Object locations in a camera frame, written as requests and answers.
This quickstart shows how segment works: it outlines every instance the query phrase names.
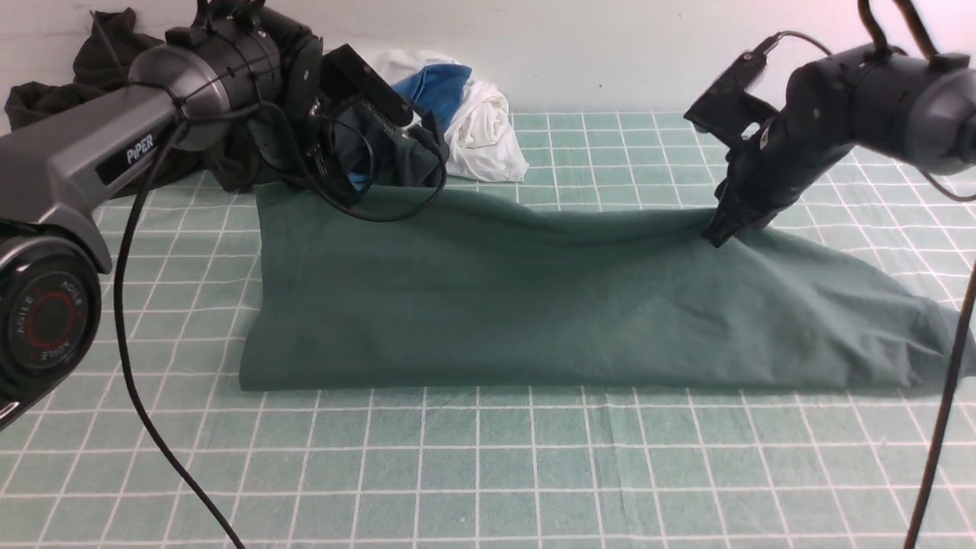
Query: blue cloth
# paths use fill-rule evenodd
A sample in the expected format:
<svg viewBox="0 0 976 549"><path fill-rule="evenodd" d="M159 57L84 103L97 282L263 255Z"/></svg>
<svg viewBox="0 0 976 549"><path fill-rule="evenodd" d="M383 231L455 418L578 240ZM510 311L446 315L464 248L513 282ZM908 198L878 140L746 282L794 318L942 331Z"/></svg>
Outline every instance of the blue cloth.
<svg viewBox="0 0 976 549"><path fill-rule="evenodd" d="M461 108L465 84L471 78L471 67L462 64L438 63L425 66L413 76L391 87L396 93L413 100L421 108L432 111L444 130ZM349 181L362 192L365 174L350 173Z"/></svg>

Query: folded cloth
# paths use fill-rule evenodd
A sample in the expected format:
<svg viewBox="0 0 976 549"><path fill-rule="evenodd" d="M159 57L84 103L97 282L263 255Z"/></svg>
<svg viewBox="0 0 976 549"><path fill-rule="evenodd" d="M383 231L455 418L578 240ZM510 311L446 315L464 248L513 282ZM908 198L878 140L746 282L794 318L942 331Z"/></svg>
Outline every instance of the folded cloth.
<svg viewBox="0 0 976 549"><path fill-rule="evenodd" d="M429 190L374 188L402 212ZM712 211L536 213L446 190L360 222L258 188L263 303L246 391L595 385L941 390L958 314L774 230L714 249ZM976 355L966 344L964 375Z"/></svg>

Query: pile of clothes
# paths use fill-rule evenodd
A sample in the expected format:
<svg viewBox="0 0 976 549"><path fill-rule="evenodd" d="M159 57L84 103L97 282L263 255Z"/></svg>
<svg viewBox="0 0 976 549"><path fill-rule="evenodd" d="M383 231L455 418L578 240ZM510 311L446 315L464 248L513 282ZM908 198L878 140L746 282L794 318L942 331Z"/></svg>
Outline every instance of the pile of clothes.
<svg viewBox="0 0 976 549"><path fill-rule="evenodd" d="M95 13L95 17L126 71L140 53L162 43L158 38L135 32L137 18L132 9ZM528 164L508 120L508 101L497 86L479 78L469 66L436 52L388 50L360 55L397 92L437 115L446 128L449 175L490 183L523 181ZM126 85L94 28L75 57L73 70L74 79L67 85L28 82L13 87L4 108L11 130ZM243 126L237 125L221 143L208 150L172 151L155 186L169 185L201 169L213 172L227 191L246 190L278 178L264 167ZM135 193L142 177L116 196Z"/></svg>
<svg viewBox="0 0 976 549"><path fill-rule="evenodd" d="M437 115L451 150L448 174L488 183L524 180L529 165L508 119L508 100L498 86L437 52L361 55L394 90Z"/></svg>

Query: red ring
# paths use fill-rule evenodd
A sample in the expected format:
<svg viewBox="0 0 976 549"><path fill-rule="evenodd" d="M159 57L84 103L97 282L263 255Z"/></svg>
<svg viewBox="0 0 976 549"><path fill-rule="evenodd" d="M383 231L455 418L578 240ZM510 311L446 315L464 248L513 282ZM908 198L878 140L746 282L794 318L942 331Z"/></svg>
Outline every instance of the red ring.
<svg viewBox="0 0 976 549"><path fill-rule="evenodd" d="M44 305L45 303L51 301L52 299L59 299L64 301L68 307L68 322L67 326L64 328L64 332L55 339L54 343L44 343L37 337L34 333L34 311L38 307ZM71 328L74 327L74 303L71 302L71 298L67 296L64 292L51 292L41 296L40 299L31 306L30 311L27 312L27 340L30 342L32 347L36 347L42 351L50 351L52 349L57 349L67 340L67 336L71 333Z"/></svg>

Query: white cloth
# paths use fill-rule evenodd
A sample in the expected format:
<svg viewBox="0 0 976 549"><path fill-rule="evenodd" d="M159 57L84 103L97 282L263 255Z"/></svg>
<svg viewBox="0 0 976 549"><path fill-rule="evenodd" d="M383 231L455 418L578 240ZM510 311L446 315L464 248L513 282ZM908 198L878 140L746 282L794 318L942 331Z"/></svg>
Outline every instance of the white cloth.
<svg viewBox="0 0 976 549"><path fill-rule="evenodd" d="M391 85L431 64L461 64L430 50L383 50L361 55ZM447 125L444 140L451 150L448 174L486 183L525 180L529 164L508 120L508 99L498 86L480 79L472 70L457 113L441 123Z"/></svg>

